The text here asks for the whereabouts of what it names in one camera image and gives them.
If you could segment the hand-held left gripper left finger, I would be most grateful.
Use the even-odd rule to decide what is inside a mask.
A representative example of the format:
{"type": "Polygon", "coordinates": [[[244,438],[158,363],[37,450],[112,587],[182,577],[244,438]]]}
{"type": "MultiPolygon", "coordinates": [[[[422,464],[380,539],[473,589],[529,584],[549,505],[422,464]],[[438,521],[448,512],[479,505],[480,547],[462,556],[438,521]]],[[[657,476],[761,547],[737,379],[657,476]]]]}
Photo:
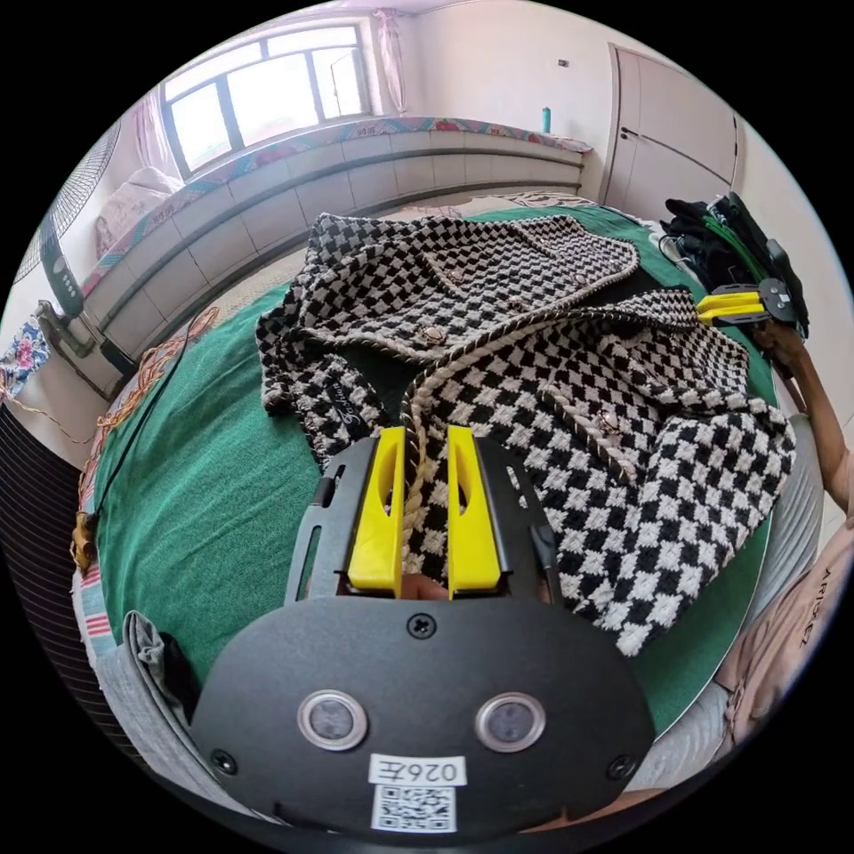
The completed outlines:
{"type": "Polygon", "coordinates": [[[347,567],[359,593],[402,595],[405,437],[403,427],[386,428],[370,447],[347,567]]]}

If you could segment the person's right hand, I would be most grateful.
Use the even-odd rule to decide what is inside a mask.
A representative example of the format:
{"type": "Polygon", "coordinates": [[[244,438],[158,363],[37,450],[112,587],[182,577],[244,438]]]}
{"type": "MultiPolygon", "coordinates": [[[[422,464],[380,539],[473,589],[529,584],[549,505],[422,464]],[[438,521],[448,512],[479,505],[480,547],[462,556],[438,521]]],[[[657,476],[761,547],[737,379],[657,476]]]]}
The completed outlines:
{"type": "Polygon", "coordinates": [[[756,339],[759,346],[793,379],[800,380],[808,353],[794,328],[769,320],[758,327],[756,339]]]}

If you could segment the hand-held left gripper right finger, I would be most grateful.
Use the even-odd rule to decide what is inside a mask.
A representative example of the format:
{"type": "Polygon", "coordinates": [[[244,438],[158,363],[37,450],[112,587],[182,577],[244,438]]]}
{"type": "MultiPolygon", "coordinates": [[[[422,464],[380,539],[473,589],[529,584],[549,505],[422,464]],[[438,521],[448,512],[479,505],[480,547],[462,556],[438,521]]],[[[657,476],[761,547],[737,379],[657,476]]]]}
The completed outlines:
{"type": "Polygon", "coordinates": [[[470,429],[447,430],[447,581],[449,598],[492,592],[500,580],[478,451],[470,429]]]}

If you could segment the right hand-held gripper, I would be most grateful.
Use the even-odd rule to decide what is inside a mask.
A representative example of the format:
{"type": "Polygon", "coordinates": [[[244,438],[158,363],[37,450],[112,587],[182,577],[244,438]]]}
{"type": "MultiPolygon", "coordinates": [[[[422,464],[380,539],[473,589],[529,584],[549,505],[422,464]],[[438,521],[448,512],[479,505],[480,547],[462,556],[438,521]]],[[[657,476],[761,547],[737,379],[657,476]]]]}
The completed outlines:
{"type": "Polygon", "coordinates": [[[705,312],[708,326],[757,326],[772,320],[809,333],[809,312],[803,286],[794,273],[786,251],[773,238],[765,243],[770,272],[754,284],[732,283],[712,290],[702,298],[697,312],[705,312]]]}

